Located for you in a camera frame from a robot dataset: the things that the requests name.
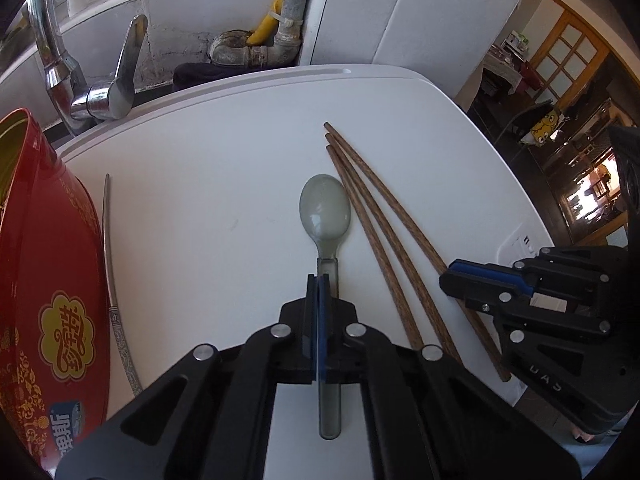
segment yellow pipe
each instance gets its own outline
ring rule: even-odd
[[[271,10],[276,14],[280,14],[282,11],[282,1],[283,0],[273,0],[271,4]],[[246,40],[246,44],[248,46],[258,46],[262,45],[265,41],[267,41],[271,35],[271,33],[278,26],[278,20],[276,20],[270,14],[266,14],[265,17],[260,22],[260,25],[254,30],[254,33],[249,36]]]

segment spoon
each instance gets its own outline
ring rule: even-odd
[[[351,222],[351,204],[339,180],[318,174],[307,181],[300,194],[300,221],[318,248],[318,278],[328,274],[331,296],[338,298],[336,254]],[[319,433],[331,440],[340,435],[342,426],[340,384],[318,380],[318,394]]]

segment yellow flower logo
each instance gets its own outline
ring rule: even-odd
[[[80,380],[94,360],[94,324],[79,298],[57,292],[40,316],[40,352],[61,381]]]

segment blue label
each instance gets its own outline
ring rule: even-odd
[[[61,457],[73,449],[75,439],[82,432],[83,419],[82,404],[78,400],[57,402],[51,406],[51,434]]]

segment door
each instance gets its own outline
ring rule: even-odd
[[[529,90],[537,103],[548,99],[565,111],[589,83],[609,55],[604,42],[580,18],[565,10],[531,59],[544,82],[540,90]]]

